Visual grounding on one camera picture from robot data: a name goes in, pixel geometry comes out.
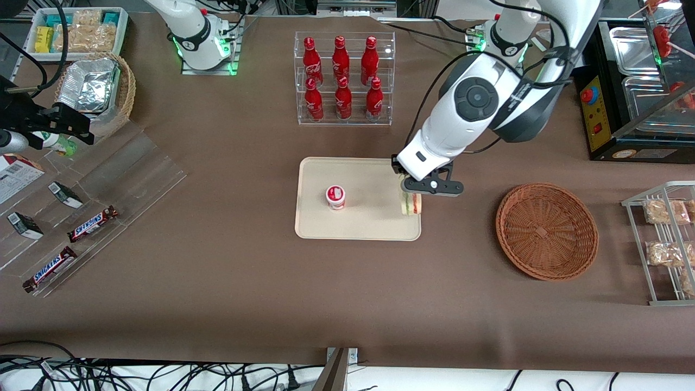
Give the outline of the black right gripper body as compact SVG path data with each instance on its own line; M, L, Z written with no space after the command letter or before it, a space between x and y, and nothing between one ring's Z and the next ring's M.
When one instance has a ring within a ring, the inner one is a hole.
M1 149L42 149L44 138L34 133L50 130L50 109L35 104L25 92L7 92L15 85L3 76L1 87Z

